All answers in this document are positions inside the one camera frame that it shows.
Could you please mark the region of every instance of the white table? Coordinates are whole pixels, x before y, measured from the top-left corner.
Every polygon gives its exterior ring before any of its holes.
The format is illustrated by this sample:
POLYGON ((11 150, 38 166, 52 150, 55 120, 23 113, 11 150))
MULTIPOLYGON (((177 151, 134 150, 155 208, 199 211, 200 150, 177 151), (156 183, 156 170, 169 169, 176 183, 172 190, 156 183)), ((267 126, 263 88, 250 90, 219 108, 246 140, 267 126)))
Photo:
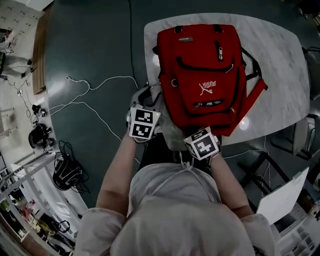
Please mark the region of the white table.
MULTIPOLYGON (((310 86, 307 64, 302 47, 292 32, 254 17, 228 13, 198 13, 157 20, 144 27, 144 53, 148 81, 156 84, 160 72, 159 59, 152 48, 157 45, 158 32, 178 25, 233 25, 241 45, 259 62, 262 77, 268 85, 253 107, 235 128, 231 136, 222 137, 222 145, 229 145, 262 137, 293 125, 309 113, 310 86)), ((246 73, 252 72, 252 62, 243 54, 246 73)), ((247 95, 256 84, 247 83, 247 95)), ((161 90, 155 86, 156 95, 161 90)), ((169 149, 186 150, 183 132, 174 125, 166 106, 162 104, 159 123, 169 149)))

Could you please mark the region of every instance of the gray floor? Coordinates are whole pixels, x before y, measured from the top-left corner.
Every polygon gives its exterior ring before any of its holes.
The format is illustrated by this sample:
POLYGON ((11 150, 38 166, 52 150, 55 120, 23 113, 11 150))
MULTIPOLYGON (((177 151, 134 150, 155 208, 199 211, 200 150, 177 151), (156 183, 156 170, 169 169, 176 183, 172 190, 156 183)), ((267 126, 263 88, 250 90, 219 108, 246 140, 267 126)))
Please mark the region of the gray floor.
MULTIPOLYGON (((45 46, 45 80, 49 106, 52 108, 68 103, 86 91, 85 84, 67 82, 66 76, 76 80, 86 79, 95 88, 109 77, 132 76, 134 70, 139 87, 143 87, 147 81, 145 25, 159 19, 192 13, 248 15, 292 31, 304 47, 320 45, 315 25, 301 17, 292 3, 283 3, 280 0, 132 0, 131 12, 127 0, 55 0, 48 22, 45 46)), ((134 92, 132 80, 115 79, 99 90, 83 96, 81 101, 96 109, 112 130, 122 136, 126 130, 125 114, 134 92)), ((75 157, 90 175, 87 186, 91 193, 85 193, 82 197, 88 207, 93 207, 102 178, 116 153, 119 141, 84 105, 68 106, 52 116, 52 123, 57 139, 72 144, 75 157)), ((272 148, 269 137, 267 136, 266 148, 289 177, 309 164, 314 164, 272 148)), ((247 149, 262 149, 263 144, 264 137, 225 146, 223 155, 227 157, 247 149)), ((237 178, 244 175, 237 167, 237 162, 253 162, 256 154, 249 152, 227 160, 237 178)), ((271 169, 271 186, 275 188, 281 182, 271 169)), ((248 186, 247 194, 255 204, 258 203, 261 193, 254 186, 248 186)))

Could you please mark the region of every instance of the white cable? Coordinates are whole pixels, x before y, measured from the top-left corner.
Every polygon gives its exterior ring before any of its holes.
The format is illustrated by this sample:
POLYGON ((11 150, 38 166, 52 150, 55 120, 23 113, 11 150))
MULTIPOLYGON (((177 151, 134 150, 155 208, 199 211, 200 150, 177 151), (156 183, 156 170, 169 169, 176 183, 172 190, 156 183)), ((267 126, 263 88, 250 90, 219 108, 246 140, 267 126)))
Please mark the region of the white cable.
POLYGON ((83 101, 81 101, 81 102, 70 102, 69 104, 85 104, 89 109, 91 109, 93 112, 96 113, 96 115, 98 116, 98 118, 99 118, 102 122, 104 122, 104 124, 108 127, 108 129, 110 130, 110 132, 111 132, 114 136, 116 136, 119 141, 122 142, 122 140, 120 139, 120 137, 119 137, 118 135, 116 135, 116 134, 111 130, 110 126, 101 118, 101 116, 98 114, 98 112, 97 112, 95 109, 93 109, 92 107, 90 107, 86 102, 83 102, 83 101))
POLYGON ((107 78, 106 80, 104 80, 97 88, 91 88, 89 82, 87 80, 74 80, 72 79, 69 75, 65 77, 67 80, 70 80, 70 81, 73 81, 75 83, 81 83, 81 82, 84 82, 88 85, 88 90, 86 90, 85 93, 83 94, 80 94, 78 95, 77 97, 75 97, 71 102, 69 102, 68 104, 61 104, 61 105, 58 105, 58 106, 54 106, 52 108, 49 109, 49 112, 55 108, 59 108, 59 107, 62 107, 61 109, 57 110, 56 112, 53 112, 52 114, 50 114, 51 116, 53 116, 54 114, 58 113, 59 111, 63 110, 65 107, 69 106, 71 103, 73 103, 76 99, 78 99, 79 97, 81 96, 84 96, 86 95, 89 91, 94 91, 94 90, 97 90, 98 88, 100 88, 106 81, 108 80, 111 80, 111 79, 115 79, 115 78, 131 78, 133 79, 134 83, 135 83, 135 87, 136 87, 136 90, 138 91, 139 88, 138 88, 138 85, 137 85, 137 82, 136 80, 132 77, 132 76, 114 76, 114 77, 109 77, 107 78))
POLYGON ((91 88, 91 86, 90 86, 90 84, 89 84, 89 82, 88 82, 87 80, 74 80, 74 79, 72 79, 70 76, 66 76, 66 79, 67 79, 67 80, 73 81, 73 82, 75 82, 75 83, 81 83, 81 82, 86 83, 86 84, 88 85, 88 90, 86 90, 85 93, 80 94, 80 95, 78 95, 77 97, 75 97, 75 98, 74 98, 72 101, 70 101, 68 104, 61 104, 61 105, 54 106, 54 107, 50 108, 50 109, 49 109, 49 112, 50 112, 51 110, 55 109, 55 108, 58 108, 58 107, 62 107, 62 106, 63 106, 62 108, 60 108, 59 110, 55 111, 54 113, 52 113, 52 114, 50 114, 50 115, 53 116, 54 114, 60 112, 60 111, 63 110, 65 107, 67 107, 67 106, 69 106, 69 105, 71 105, 71 104, 85 104, 89 109, 91 109, 92 111, 94 111, 94 112, 96 113, 96 115, 98 116, 98 118, 108 127, 109 131, 110 131, 114 136, 116 136, 119 141, 122 142, 121 138, 120 138, 118 135, 116 135, 116 134, 111 130, 110 126, 101 118, 101 116, 98 114, 98 112, 97 112, 95 109, 93 109, 92 107, 90 107, 86 102, 83 102, 83 101, 81 101, 81 102, 74 102, 74 101, 75 101, 76 99, 78 99, 79 97, 86 95, 89 91, 97 90, 97 89, 100 88, 106 81, 111 80, 111 79, 114 79, 114 78, 131 78, 131 79, 133 79, 133 81, 134 81, 134 83, 135 83, 135 87, 136 87, 137 91, 139 90, 138 85, 137 85, 137 82, 136 82, 136 80, 135 80, 132 76, 114 76, 114 77, 110 77, 110 78, 107 78, 106 80, 104 80, 97 88, 93 88, 93 89, 91 88))
POLYGON ((138 144, 141 144, 141 143, 145 143, 145 142, 148 142, 148 141, 150 141, 151 139, 145 139, 145 140, 137 140, 137 138, 134 138, 134 141, 136 142, 136 143, 138 143, 138 144))
POLYGON ((224 157, 223 159, 234 158, 234 157, 241 156, 241 155, 243 155, 243 154, 245 154, 245 153, 248 153, 248 152, 259 152, 259 151, 265 152, 265 151, 262 150, 262 149, 257 149, 257 150, 251 149, 251 150, 247 150, 247 151, 245 151, 245 152, 243 152, 243 153, 240 153, 240 154, 236 154, 236 155, 224 157))
MULTIPOLYGON (((258 149, 258 150, 253 150, 253 149, 247 150, 247 151, 245 151, 245 152, 243 152, 243 153, 240 153, 240 154, 236 154, 236 155, 224 157, 223 159, 234 158, 234 157, 241 156, 241 155, 243 155, 243 154, 245 154, 245 153, 248 153, 248 152, 259 152, 259 151, 266 152, 266 153, 268 154, 268 156, 270 156, 269 151, 268 151, 267 148, 266 148, 266 136, 264 136, 263 148, 264 148, 264 150, 262 150, 262 149, 258 149)), ((269 187, 271 187, 271 180, 270 180, 270 179, 271 179, 271 177, 270 177, 270 162, 269 162, 269 161, 268 161, 268 166, 266 167, 263 176, 260 175, 260 174, 259 174, 258 176, 261 176, 262 178, 265 178, 265 176, 266 176, 266 174, 267 174, 267 171, 268 171, 269 187)))

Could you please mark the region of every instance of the cord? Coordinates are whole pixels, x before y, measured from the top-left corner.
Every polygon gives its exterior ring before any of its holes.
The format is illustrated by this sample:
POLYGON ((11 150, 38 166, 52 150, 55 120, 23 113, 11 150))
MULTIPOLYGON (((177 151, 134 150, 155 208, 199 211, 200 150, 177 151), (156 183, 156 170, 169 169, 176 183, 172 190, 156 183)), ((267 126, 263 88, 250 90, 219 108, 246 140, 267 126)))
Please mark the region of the cord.
POLYGON ((135 69, 134 69, 134 63, 133 63, 133 52, 132 52, 132 7, 131 7, 131 0, 128 0, 129 3, 129 10, 130 10, 130 62, 131 62, 131 68, 132 68, 132 76, 134 79, 136 79, 135 75, 135 69))
POLYGON ((83 193, 89 193, 90 190, 86 186, 85 182, 89 180, 90 176, 89 174, 84 170, 84 168, 81 166, 81 164, 75 159, 74 152, 72 149, 72 146, 69 142, 65 142, 63 140, 60 140, 58 143, 58 147, 60 152, 58 152, 54 157, 54 169, 55 171, 58 171, 62 167, 62 163, 66 161, 64 169, 61 171, 61 174, 64 173, 66 168, 71 172, 78 171, 74 178, 68 180, 68 183, 71 185, 71 190, 73 190, 76 193, 83 194, 83 193))
POLYGON ((74 98, 72 101, 70 101, 68 104, 61 104, 61 105, 54 106, 54 107, 50 108, 50 109, 49 109, 49 112, 50 112, 51 110, 53 110, 53 109, 56 109, 56 108, 59 108, 59 107, 62 107, 62 106, 63 106, 61 109, 55 111, 54 113, 52 113, 52 114, 50 114, 50 115, 53 116, 54 114, 56 114, 56 113, 60 112, 61 110, 63 110, 65 107, 69 106, 71 103, 73 103, 73 102, 74 102, 76 99, 78 99, 79 97, 86 95, 90 90, 91 90, 91 91, 97 90, 97 89, 99 89, 106 81, 111 80, 111 79, 115 79, 115 78, 131 78, 131 79, 133 79, 133 81, 134 81, 134 83, 135 83, 136 90, 137 90, 137 91, 139 90, 138 85, 137 85, 137 82, 136 82, 136 80, 135 80, 132 76, 114 76, 114 77, 110 77, 110 78, 107 78, 106 80, 104 80, 97 88, 93 88, 93 89, 91 88, 91 86, 90 86, 90 84, 89 84, 89 82, 88 82, 87 80, 74 80, 74 79, 72 79, 70 76, 66 76, 66 79, 67 79, 67 80, 73 81, 73 82, 75 82, 75 83, 81 83, 81 82, 86 83, 86 84, 88 85, 88 90, 86 90, 85 93, 80 94, 80 95, 78 95, 77 97, 75 97, 75 98, 74 98))
POLYGON ((109 131, 110 131, 114 136, 116 136, 119 141, 122 142, 121 138, 120 138, 118 135, 116 135, 116 134, 111 130, 110 126, 107 124, 107 122, 105 122, 105 121, 101 118, 101 116, 98 114, 98 112, 97 112, 95 109, 93 109, 92 107, 90 107, 86 102, 83 102, 83 101, 81 101, 81 102, 70 102, 69 104, 85 104, 89 109, 91 109, 93 112, 95 112, 95 114, 98 116, 98 118, 108 127, 109 131))
POLYGON ((114 136, 116 136, 119 141, 122 142, 121 138, 112 131, 112 129, 110 128, 110 126, 107 124, 107 122, 105 122, 105 121, 101 118, 101 116, 98 114, 98 112, 97 112, 95 109, 93 109, 92 107, 90 107, 86 102, 83 102, 83 101, 81 101, 81 102, 74 102, 74 101, 75 101, 76 99, 78 99, 79 97, 86 95, 90 90, 91 90, 91 91, 97 90, 97 89, 100 88, 106 81, 111 80, 111 79, 115 79, 115 78, 131 78, 131 79, 133 79, 133 81, 134 81, 134 83, 135 83, 136 89, 139 90, 138 85, 137 85, 137 82, 136 82, 136 80, 135 80, 132 76, 114 76, 114 77, 107 78, 107 79, 104 80, 97 88, 94 88, 94 89, 91 88, 91 86, 90 86, 90 84, 89 84, 89 82, 88 82, 87 80, 74 80, 74 79, 72 79, 70 76, 67 76, 67 77, 66 77, 67 80, 73 81, 73 82, 75 82, 75 83, 80 83, 80 82, 86 83, 86 84, 88 85, 88 90, 86 90, 85 93, 80 94, 80 95, 78 95, 77 97, 75 97, 75 98, 74 98, 72 101, 70 101, 68 104, 61 104, 61 105, 54 106, 54 107, 50 108, 50 109, 49 109, 49 113, 50 113, 51 110, 63 106, 61 109, 55 111, 54 113, 52 113, 52 114, 50 114, 50 115, 53 116, 54 114, 60 112, 60 111, 63 110, 65 107, 67 107, 67 106, 69 106, 69 105, 71 105, 71 104, 85 104, 89 109, 91 109, 93 112, 95 112, 95 114, 98 116, 98 118, 108 127, 109 131, 110 131, 114 136))
MULTIPOLYGON (((29 108, 28 108, 28 106, 27 106, 27 103, 26 103, 25 99, 24 99, 23 96, 22 96, 22 94, 23 94, 23 92, 24 92, 24 91, 22 90, 23 85, 26 83, 26 86, 28 86, 28 87, 30 86, 30 83, 28 82, 28 78, 29 78, 30 75, 31 75, 31 73, 29 73, 29 74, 27 75, 27 77, 25 78, 25 80, 23 81, 23 83, 19 86, 19 88, 16 87, 16 82, 14 82, 14 83, 12 84, 12 83, 10 83, 9 79, 7 79, 7 82, 8 82, 8 85, 9 85, 9 86, 11 86, 11 87, 13 87, 14 89, 16 89, 17 93, 19 94, 19 96, 20 96, 21 99, 23 100, 23 103, 24 103, 25 108, 26 108, 26 117, 29 118, 30 123, 31 123, 31 126, 32 126, 32 128, 34 128, 34 127, 35 127, 34 121, 35 121, 36 119, 39 121, 39 119, 38 119, 38 117, 37 117, 37 118, 34 118, 33 121, 32 121, 32 118, 33 118, 33 115, 34 115, 34 114, 31 115, 31 111, 29 110, 29 108)), ((25 91, 25 93, 26 93, 26 97, 27 97, 28 102, 29 102, 30 105, 32 106, 32 104, 31 104, 31 102, 30 102, 30 100, 29 100, 28 92, 25 91)))
MULTIPOLYGON (((263 148, 264 148, 264 150, 262 150, 262 149, 251 149, 251 150, 247 150, 247 151, 245 151, 245 152, 242 152, 242 153, 240 153, 240 154, 236 154, 236 155, 224 157, 223 159, 234 158, 234 157, 241 156, 241 155, 243 155, 243 154, 245 154, 245 153, 248 153, 248 152, 261 152, 261 151, 262 151, 262 152, 266 152, 266 153, 268 154, 268 156, 270 156, 269 151, 268 151, 267 148, 266 148, 266 137, 267 137, 267 136, 264 136, 264 143, 263 143, 263 148)), ((260 175, 260 174, 259 174, 258 176, 260 176, 260 177, 262 177, 262 178, 264 179, 265 176, 266 176, 266 174, 267 174, 267 172, 268 172, 269 187, 271 187, 270 162, 269 162, 269 161, 268 161, 268 166, 266 167, 263 176, 260 175)))
POLYGON ((5 68, 5 69, 3 69, 3 71, 12 70, 12 69, 16 69, 16 68, 29 68, 29 69, 31 69, 30 66, 14 66, 14 67, 5 68))
POLYGON ((146 142, 148 142, 148 141, 150 141, 150 140, 152 140, 154 137, 151 137, 150 139, 144 139, 144 140, 138 140, 137 138, 134 138, 134 141, 136 142, 136 143, 138 143, 138 144, 144 144, 144 143, 146 143, 146 142))
POLYGON ((9 55, 9 54, 14 53, 13 50, 9 50, 9 51, 8 51, 6 48, 0 48, 0 51, 1 51, 1 52, 4 52, 6 55, 9 55))

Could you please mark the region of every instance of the puma logo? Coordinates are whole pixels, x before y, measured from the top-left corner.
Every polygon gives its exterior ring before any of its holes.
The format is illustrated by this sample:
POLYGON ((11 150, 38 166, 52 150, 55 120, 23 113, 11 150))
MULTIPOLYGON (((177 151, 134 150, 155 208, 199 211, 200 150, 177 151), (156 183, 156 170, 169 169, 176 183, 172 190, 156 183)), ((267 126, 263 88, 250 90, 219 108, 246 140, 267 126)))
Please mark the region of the puma logo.
POLYGON ((202 86, 204 88, 210 88, 216 86, 216 81, 210 81, 210 82, 203 82, 202 86))
POLYGON ((212 90, 209 90, 209 89, 204 88, 200 83, 199 83, 199 86, 200 86, 201 89, 202 89, 202 92, 201 92, 200 96, 202 96, 202 94, 204 94, 204 91, 212 94, 212 90))

